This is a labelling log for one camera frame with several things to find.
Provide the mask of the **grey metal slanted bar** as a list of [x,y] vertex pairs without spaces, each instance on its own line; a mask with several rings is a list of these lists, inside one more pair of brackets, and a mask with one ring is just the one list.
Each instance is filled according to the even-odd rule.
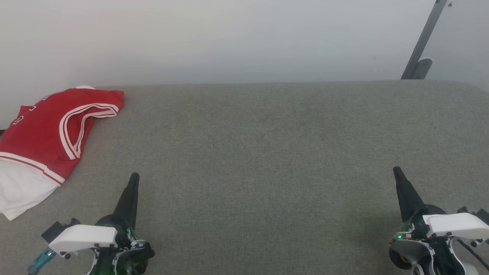
[[423,58],[423,52],[428,44],[428,41],[433,33],[433,30],[438,22],[439,17],[442,14],[442,11],[447,5],[447,0],[435,0],[433,8],[428,16],[426,24],[423,27],[421,35],[418,38],[418,41],[413,49],[413,52],[409,58],[409,61],[405,67],[404,72],[402,73],[401,80],[411,80],[412,73],[418,63]]

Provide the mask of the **grey fabric sofa surface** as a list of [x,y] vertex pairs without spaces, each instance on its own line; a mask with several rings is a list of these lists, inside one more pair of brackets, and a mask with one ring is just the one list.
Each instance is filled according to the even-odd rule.
[[450,81],[123,87],[49,198],[0,216],[0,275],[55,221],[93,225],[140,174],[145,275],[407,275],[393,167],[424,202],[489,210],[489,92]]

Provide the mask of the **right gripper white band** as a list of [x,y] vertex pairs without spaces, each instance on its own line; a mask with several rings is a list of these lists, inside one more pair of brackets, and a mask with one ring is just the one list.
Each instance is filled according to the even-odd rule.
[[446,214],[434,205],[426,205],[400,167],[393,167],[402,222],[402,237],[428,239],[458,237],[489,239],[489,226],[472,214]]

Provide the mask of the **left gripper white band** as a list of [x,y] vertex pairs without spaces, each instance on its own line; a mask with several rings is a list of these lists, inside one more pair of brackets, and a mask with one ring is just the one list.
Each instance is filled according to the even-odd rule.
[[116,205],[113,214],[99,219],[95,225],[75,225],[63,231],[49,243],[59,255],[84,249],[129,248],[137,237],[136,228],[140,175],[133,173]]

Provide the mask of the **red Bulls basketball jersey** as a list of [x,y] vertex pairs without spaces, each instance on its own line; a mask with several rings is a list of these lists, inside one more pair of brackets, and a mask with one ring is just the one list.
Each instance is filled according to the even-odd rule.
[[21,106],[0,138],[0,214],[12,221],[49,197],[80,162],[95,120],[123,107],[123,91],[91,86]]

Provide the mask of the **grey metal mounting plate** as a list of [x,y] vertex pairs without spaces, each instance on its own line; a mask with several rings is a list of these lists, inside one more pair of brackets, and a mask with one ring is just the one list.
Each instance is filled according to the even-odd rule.
[[426,78],[431,66],[433,64],[433,60],[431,58],[424,58],[418,61],[411,79],[422,80]]

